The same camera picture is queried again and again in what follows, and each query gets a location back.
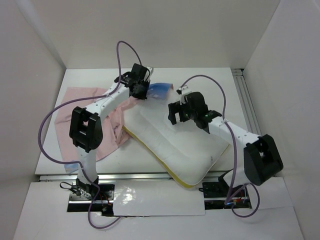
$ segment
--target yellow edge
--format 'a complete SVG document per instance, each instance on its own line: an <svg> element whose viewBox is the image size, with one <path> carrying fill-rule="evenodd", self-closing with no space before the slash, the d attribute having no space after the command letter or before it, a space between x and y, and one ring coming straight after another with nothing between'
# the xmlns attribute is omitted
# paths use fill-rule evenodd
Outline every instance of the yellow edge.
<svg viewBox="0 0 320 240"><path fill-rule="evenodd" d="M146 149L149 150L149 152L158 160L159 163L167 170L167 172L173 177L175 181L177 181L179 184L181 184L185 188L193 188L195 185L189 185L185 182L183 182L174 172L171 171L171 169L163 162L161 159L144 143L142 142L133 132L128 130L125 126L122 127L123 130L125 130L131 137L133 137L135 140L137 140L140 144L142 144Z"/></svg>

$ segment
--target white cushion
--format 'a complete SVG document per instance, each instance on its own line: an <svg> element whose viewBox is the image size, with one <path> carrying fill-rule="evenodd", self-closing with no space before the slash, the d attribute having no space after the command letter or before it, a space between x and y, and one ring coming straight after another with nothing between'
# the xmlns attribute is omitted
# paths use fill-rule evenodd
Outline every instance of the white cushion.
<svg viewBox="0 0 320 240"><path fill-rule="evenodd" d="M192 120L172 125L168 104L179 100L172 89L165 100L149 97L123 112L124 129L164 166L183 187L197 185L228 147L219 137L199 129Z"/></svg>

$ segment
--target cable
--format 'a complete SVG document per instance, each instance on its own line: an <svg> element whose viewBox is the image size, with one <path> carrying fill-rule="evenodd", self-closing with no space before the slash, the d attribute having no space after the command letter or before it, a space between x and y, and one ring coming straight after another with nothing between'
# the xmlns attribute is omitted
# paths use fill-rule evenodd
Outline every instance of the cable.
<svg viewBox="0 0 320 240"><path fill-rule="evenodd" d="M112 91L109 93L109 95L111 95L111 94L113 94L114 92L117 91L117 89L118 89L118 87L119 87L119 85L120 85L120 82L121 82L121 81L120 81L120 80L121 80L121 63L120 63L120 56L119 56L119 45L120 45L121 43L126 44L127 46L129 46L129 47L134 51L134 53L136 54L136 56L137 56L137 58L138 58L138 60L139 60L140 65L142 65L141 59L140 59L138 53L136 52L136 50L135 50L130 44L128 44L127 42L125 42L125 41L119 41L119 42L117 43L117 45L116 45L116 57L117 57L118 68L119 68L119 81L118 81L118 84L117 84L117 86L115 87L115 89L112 90ZM74 99L74 100L70 100L70 101L64 102L64 103L62 103L61 105L56 106L56 107L55 107L54 109L52 109L52 110L44 117L44 119L42 120L42 122L41 122L41 124L40 124L40 127L39 127L38 136L37 136L37 141L38 141L38 145L39 145L40 151L43 153L43 155L44 155L47 159L49 159L50 161L52 161L52 162L54 162L54 163L63 164L63 165L66 165L66 164L79 164L79 165L80 165L80 168L81 168L81 170L82 170L82 172L83 172L84 177L87 179L87 181L88 181L90 184L92 184L93 186L95 186L95 187L97 188L98 191L96 192L96 194L94 195L94 197L93 197L92 200L91 200L91 203L90 203L89 209L88 209L88 214L87 214L87 218L88 218L89 224L90 224L93 228L95 228L95 229L106 229L106 228L114 225L117 221L120 220L121 217L120 217L120 216L117 217L113 222L111 222L110 224L107 224L107 225L105 225L105 226L96 226L96 225L94 225L94 224L92 223L90 212L91 212L91 208L92 208L93 202L96 200L97 196L98 196L99 193L100 193L100 187L99 187L99 185L95 184L94 182L92 182L92 181L89 179L86 171L84 170L84 166L83 166L82 162L80 162L80 161L78 161L78 160L77 160L77 161L66 161L66 162L63 162L63 161L56 160L56 159L52 158L51 156L49 156L49 155L47 154L47 152L45 151L43 145L42 145L41 135L42 135L42 131L43 131L43 128L44 128L44 125L45 125L46 121L47 121L48 118L49 118L55 111L57 111L58 109L66 106L66 105L68 105L68 104L75 103L75 102L84 101L84 100L92 100L92 99L100 99L100 98L105 98L106 96L107 96L107 95L82 97L82 98L78 98L78 99Z"/></svg>
<svg viewBox="0 0 320 240"><path fill-rule="evenodd" d="M222 119L224 121L224 124L226 125L226 127L229 129L230 131L230 134L231 134L231 138L232 138L232 143L233 143L233 156L234 156L234 160L233 160L233 172L232 172L232 177L231 177L231 182L230 182L230 186L229 186L229 190L228 190L228 193L226 195L226 199L224 201L224 204L225 205L228 205L230 204L229 202L231 201L231 199L235 196L235 194L239 193L239 189L240 191L243 189L242 187L246 187L248 184L244 184L241 188L239 188L237 191L235 191L235 193L232 194L232 189L234 187L234 183L235 183L235 179L236 179L236 172L237 172L237 165L238 165L238 155L237 155L237 142L236 142L236 137L235 137L235 134L232 130L232 128L230 127L229 123L226 121L226 117L225 117L225 114L226 114L226 106L227 106L227 98L226 98L226 94L225 94L225 91L223 90L222 86L216 81L214 80L212 77L209 77L207 75L203 75L203 74L198 74L198 75L194 75L192 77L189 77L182 85L181 85L181 88L187 84L187 82L189 82L191 79L194 79L194 78L197 78L197 77L203 77L203 78L207 78L211 81L213 81L215 84L217 84L217 86L220 88L221 90L221 93L223 95L223 109L222 109ZM240 216L239 214L235 213L234 210L232 210L232 212L240 217L240 218L248 218L248 217L251 217L253 214L255 214L259 208L259 205L260 205L260 195L258 193L258 190L256 188L256 186L254 186L252 183L250 183L255 192L257 193L257 197L258 197L258 204L257 204L257 207L255 208L255 210L247 215L247 216Z"/></svg>

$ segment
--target white pillow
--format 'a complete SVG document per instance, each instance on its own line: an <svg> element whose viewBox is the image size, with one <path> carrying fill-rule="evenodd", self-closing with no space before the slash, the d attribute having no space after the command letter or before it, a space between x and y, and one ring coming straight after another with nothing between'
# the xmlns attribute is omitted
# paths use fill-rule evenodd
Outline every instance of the white pillow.
<svg viewBox="0 0 320 240"><path fill-rule="evenodd" d="M192 120L172 125L168 104L179 100L169 90L167 99L139 100L123 112L124 130L153 153L183 187L197 185L228 147L221 138L199 129Z"/></svg>

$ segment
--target folded cloth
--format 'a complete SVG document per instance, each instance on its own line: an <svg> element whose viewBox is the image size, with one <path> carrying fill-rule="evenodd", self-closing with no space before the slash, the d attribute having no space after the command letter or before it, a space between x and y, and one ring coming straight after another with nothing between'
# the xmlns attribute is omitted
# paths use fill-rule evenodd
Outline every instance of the folded cloth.
<svg viewBox="0 0 320 240"><path fill-rule="evenodd" d="M97 87L68 87L62 103L78 98L100 96L105 92L105 89ZM76 147L69 137L72 111L77 106L84 108L94 101L94 99L77 101L60 108L58 111L54 125L64 162L76 161L78 159ZM96 151L96 161L108 156L129 139L129 135L122 129L122 112L124 109L129 108L130 104L132 104L130 101L123 103L102 122L103 139Z"/></svg>

